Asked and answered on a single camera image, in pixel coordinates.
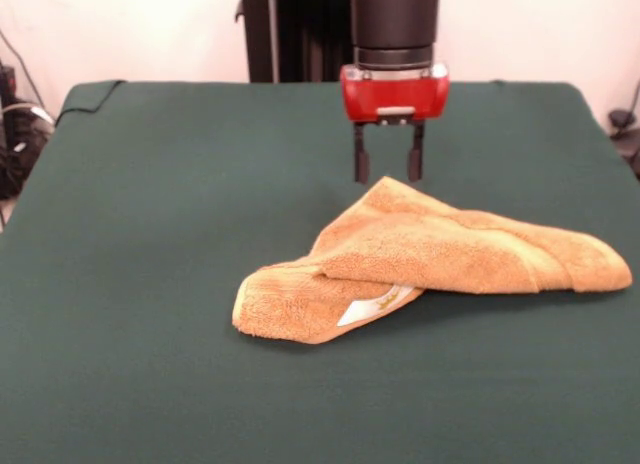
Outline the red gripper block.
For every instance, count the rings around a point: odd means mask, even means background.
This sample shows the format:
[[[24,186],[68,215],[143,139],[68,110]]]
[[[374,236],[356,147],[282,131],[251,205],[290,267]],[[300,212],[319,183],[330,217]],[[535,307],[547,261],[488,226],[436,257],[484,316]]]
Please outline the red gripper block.
[[[346,114],[354,122],[354,180],[367,183],[369,154],[363,124],[439,117],[447,101],[450,76],[444,63],[401,71],[374,71],[349,64],[341,68],[340,83]],[[422,179],[424,127],[423,123],[413,124],[407,169],[411,182]]]

